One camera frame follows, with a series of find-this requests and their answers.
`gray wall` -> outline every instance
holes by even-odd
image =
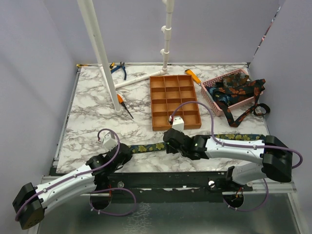
[[[75,62],[95,63],[76,0],[43,0]],[[109,61],[161,62],[161,0],[94,0]],[[170,62],[250,62],[278,0],[176,0]]]
[[[13,199],[49,171],[76,68],[42,1],[3,0],[0,22],[0,233],[16,234]]]
[[[271,106],[267,117],[271,134],[304,157],[293,176],[312,231],[311,38],[311,0],[286,0],[251,63],[251,75],[267,81],[262,101]]]

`orange-handled tool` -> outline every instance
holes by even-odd
[[[133,116],[130,114],[130,112],[128,111],[126,104],[123,102],[122,97],[117,94],[117,98],[118,98],[118,102],[126,109],[126,111],[129,113],[129,115],[131,116],[131,118],[133,118]]]
[[[199,85],[199,86],[201,86],[200,84],[201,84],[201,81],[200,81],[200,79],[198,79],[198,77],[194,74],[194,72],[192,72],[190,69],[187,69],[187,70],[185,70],[184,71],[186,74],[188,74],[188,75],[191,75],[192,76],[192,78],[193,78],[193,80]]]

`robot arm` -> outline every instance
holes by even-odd
[[[109,165],[91,171],[111,160],[117,151],[117,142],[109,134],[104,137],[103,146],[109,150],[105,156],[103,154],[93,156],[78,169],[51,182],[35,187],[32,183],[28,183],[21,188],[13,201],[13,207],[15,212],[19,213],[18,221],[23,230],[35,226],[43,220],[45,214],[75,196],[109,188],[108,175],[127,163],[132,158],[132,152],[127,145],[120,144],[118,154]],[[19,211],[22,205],[37,193],[38,196]]]
[[[243,166],[228,168],[227,180],[237,185],[242,186],[249,181],[266,177],[278,182],[290,182],[292,179],[293,154],[291,152],[258,148],[265,145],[286,147],[274,136],[266,136],[265,141],[217,139],[222,142],[220,145],[211,136],[196,135],[189,137],[175,128],[176,125],[173,124],[173,128],[164,133],[163,140],[169,146],[167,147],[167,153],[180,152],[182,156],[191,160],[224,157],[251,162]],[[239,145],[240,147],[227,146],[223,145],[223,143]]]

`metal floor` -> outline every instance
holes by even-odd
[[[245,195],[242,208],[253,208],[264,194]],[[255,212],[235,212],[224,203],[140,203],[125,217],[90,211],[88,196],[79,196],[49,213],[39,234],[298,234],[287,194],[270,194]],[[132,204],[111,204],[107,211],[129,210]]]

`white pole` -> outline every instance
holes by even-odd
[[[81,14],[82,15],[87,15],[88,13],[86,12],[86,9],[83,7],[83,8],[80,8],[80,11],[81,11]],[[87,28],[87,31],[88,31],[88,34],[92,34],[92,30],[91,30],[91,23],[90,23],[90,19],[85,17],[84,18],[84,23],[86,25],[86,28]],[[99,53],[98,53],[98,47],[97,47],[97,44],[96,44],[96,41],[94,39],[94,37],[90,37],[90,41],[91,41],[91,44],[92,44],[92,48],[94,50],[94,53],[97,57],[97,65],[98,65],[98,68],[100,69],[101,73],[102,73],[102,83],[103,83],[103,86],[107,89],[107,91],[109,92],[110,96],[111,96],[111,99],[113,100],[112,98],[112,94],[111,92],[109,91],[108,89],[108,83],[107,83],[107,79],[106,79],[106,76],[105,76],[105,73],[104,73],[104,70],[103,70],[103,66],[102,66],[102,61],[101,61],[101,58],[99,56]]]
[[[94,6],[93,6],[93,2],[92,0],[77,0],[77,2],[80,8],[83,20],[85,22],[90,41],[92,45],[95,45],[93,46],[93,49],[95,51],[96,57],[102,63],[102,67],[105,73],[103,74],[103,76],[104,75],[106,76],[106,78],[103,77],[103,79],[106,81],[108,85],[111,98],[115,107],[115,111],[118,115],[121,115],[122,109],[120,108],[120,104],[118,102],[117,93],[115,90],[111,70],[109,68],[109,63],[108,63],[108,59],[106,56],[106,51],[105,51],[101,31],[99,29],[98,20],[97,20]]]
[[[171,39],[171,22],[172,22],[172,13],[174,11],[175,0],[162,0],[166,5],[166,25],[161,28],[161,31],[165,34],[165,47],[160,51],[163,55],[164,65],[162,70],[167,73],[167,65],[169,60],[169,42]]]
[[[137,78],[130,79],[130,80],[127,80],[127,81],[123,81],[122,83],[116,84],[116,85],[115,85],[115,88],[118,89],[118,88],[127,86],[127,85],[129,85],[129,84],[133,84],[133,83],[139,82],[139,81],[141,81],[141,80],[148,79],[149,77],[161,76],[161,75],[163,75],[163,74],[165,74],[165,72],[162,71],[162,70],[160,70],[160,71],[158,71],[158,72],[154,72],[154,73],[151,73],[151,74],[143,75],[143,76],[141,76],[141,77],[137,77]]]

